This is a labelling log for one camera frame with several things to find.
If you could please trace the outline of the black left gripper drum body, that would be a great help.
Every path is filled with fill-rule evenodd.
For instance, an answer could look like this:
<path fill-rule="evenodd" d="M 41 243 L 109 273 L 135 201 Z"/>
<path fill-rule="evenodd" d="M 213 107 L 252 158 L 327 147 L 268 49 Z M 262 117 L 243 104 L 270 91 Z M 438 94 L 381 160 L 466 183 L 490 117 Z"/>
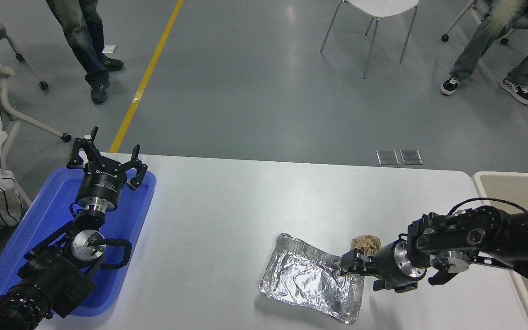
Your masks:
<path fill-rule="evenodd" d="M 77 203 L 86 204 L 86 200 L 98 197 L 110 204 L 118 204 L 123 185 L 127 181 L 126 172 L 117 168 L 99 167 L 90 163 L 84 167 L 84 176 L 77 192 Z"/>

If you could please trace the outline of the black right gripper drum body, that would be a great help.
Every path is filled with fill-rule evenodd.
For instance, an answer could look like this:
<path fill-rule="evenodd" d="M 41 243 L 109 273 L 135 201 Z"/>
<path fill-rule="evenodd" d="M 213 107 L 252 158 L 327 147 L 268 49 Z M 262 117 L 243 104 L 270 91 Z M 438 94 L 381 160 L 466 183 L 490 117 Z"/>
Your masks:
<path fill-rule="evenodd" d="M 407 274 L 402 269 L 407 264 L 404 240 L 383 246 L 373 256 L 373 263 L 381 279 L 390 284 L 406 284 Z"/>

